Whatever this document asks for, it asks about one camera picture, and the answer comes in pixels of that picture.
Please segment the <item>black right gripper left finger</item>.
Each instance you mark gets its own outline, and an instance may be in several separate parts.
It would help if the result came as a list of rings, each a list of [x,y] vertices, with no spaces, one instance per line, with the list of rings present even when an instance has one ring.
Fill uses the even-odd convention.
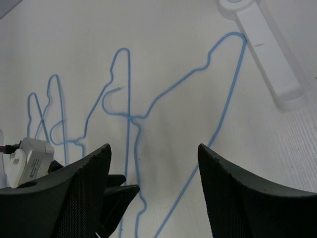
[[[105,144],[85,158],[0,191],[2,238],[95,238],[111,162]]]

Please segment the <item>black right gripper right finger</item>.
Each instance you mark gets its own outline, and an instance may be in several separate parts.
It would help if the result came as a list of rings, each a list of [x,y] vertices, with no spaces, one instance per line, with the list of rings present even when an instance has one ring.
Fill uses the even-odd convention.
[[[315,238],[317,195],[264,179],[198,147],[201,184],[214,238]]]

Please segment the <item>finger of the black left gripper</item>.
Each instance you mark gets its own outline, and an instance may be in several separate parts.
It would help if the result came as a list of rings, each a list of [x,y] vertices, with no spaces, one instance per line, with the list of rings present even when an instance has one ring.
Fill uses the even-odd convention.
[[[108,238],[118,227],[126,209],[138,194],[138,185],[107,187],[98,224],[98,236]]]
[[[124,175],[108,175],[106,187],[121,186],[125,182],[126,177]]]

